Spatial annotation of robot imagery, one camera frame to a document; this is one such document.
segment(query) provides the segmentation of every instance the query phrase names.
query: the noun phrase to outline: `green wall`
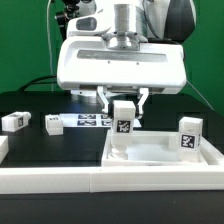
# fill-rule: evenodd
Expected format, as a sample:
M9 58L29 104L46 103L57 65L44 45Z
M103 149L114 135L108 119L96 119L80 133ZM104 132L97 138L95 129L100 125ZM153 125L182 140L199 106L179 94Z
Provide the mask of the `green wall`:
M188 80L224 115L224 1L194 0L197 27L184 43ZM0 92L17 90L31 79L50 75L46 32L48 0L0 2ZM63 9L51 6L54 72L61 38L54 21ZM51 90L50 86L30 90ZM200 97L186 86L184 93Z

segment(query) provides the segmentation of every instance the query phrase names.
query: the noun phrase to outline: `black table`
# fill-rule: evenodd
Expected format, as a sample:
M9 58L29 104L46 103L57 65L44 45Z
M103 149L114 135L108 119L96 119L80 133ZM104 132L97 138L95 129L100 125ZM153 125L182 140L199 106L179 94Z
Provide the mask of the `black table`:
M1 116L32 114L28 127L1 132L9 136L9 153L0 167L100 166L108 128L49 136L44 123L47 114L101 113L99 105L74 102L65 92L7 92L0 107ZM188 95L151 96L140 130L178 131L183 116L202 118L203 136L224 153L224 118ZM223 191L0 195L0 223L222 223L223 208Z

